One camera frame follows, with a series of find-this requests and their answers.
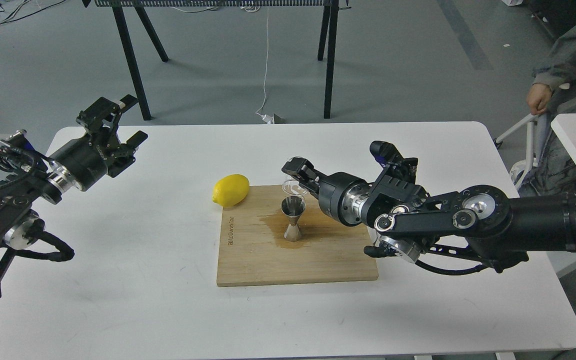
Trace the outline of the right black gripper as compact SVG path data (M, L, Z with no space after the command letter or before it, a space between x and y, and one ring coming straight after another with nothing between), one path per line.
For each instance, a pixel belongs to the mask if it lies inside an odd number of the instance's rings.
M362 223L361 206L370 190L362 178L345 172L325 175L303 157L290 158L281 171L297 180L302 189L318 193L318 205L327 216L345 226Z

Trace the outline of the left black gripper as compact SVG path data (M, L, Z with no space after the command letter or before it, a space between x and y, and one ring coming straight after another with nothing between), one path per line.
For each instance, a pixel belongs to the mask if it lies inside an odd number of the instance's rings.
M111 101L103 96L84 111L76 122L87 136L72 139L50 156L50 168L65 174L66 181L86 192L104 175L116 178L136 161L135 152L148 134L135 132L125 143L116 135L122 114L138 104L137 98L126 95Z

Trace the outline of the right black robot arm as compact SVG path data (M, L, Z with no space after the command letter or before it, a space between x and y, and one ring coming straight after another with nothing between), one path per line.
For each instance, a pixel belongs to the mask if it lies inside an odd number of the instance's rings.
M385 141L369 150L382 167L371 183L345 172L326 175L297 156L282 172L335 221L374 229L375 244L363 249L371 258L398 256L435 274L462 276L501 273L533 251L576 253L576 193L508 198L480 184L430 196L415 183L417 158L402 157Z

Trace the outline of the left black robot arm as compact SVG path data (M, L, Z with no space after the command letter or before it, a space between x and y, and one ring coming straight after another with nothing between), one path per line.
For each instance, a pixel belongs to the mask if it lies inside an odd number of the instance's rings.
M46 231L45 221L32 209L39 198L57 204L71 188L85 192L103 176L117 177L135 162L147 134L138 131L125 143L117 130L121 116L138 103L126 95L119 101L100 97L80 112L85 132L46 156L34 150L25 130L2 139L0 146L0 298L2 279L18 256L66 262L74 250Z

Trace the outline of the person's hand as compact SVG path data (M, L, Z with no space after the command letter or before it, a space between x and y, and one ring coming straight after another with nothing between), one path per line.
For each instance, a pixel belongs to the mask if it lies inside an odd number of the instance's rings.
M526 104L531 116L544 114L552 96L553 90L548 84L533 83L526 94Z

